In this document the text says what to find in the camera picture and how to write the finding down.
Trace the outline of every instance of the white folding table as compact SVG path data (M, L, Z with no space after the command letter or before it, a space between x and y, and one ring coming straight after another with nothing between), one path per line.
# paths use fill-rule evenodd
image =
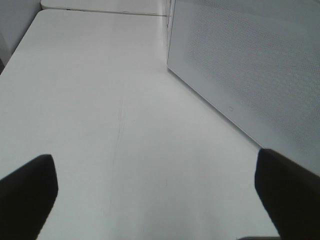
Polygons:
M41 0L43 9L140 15L166 14L167 0Z
M0 178L55 161L39 240L278 235L259 147L167 70L163 21L41 11L0 76Z

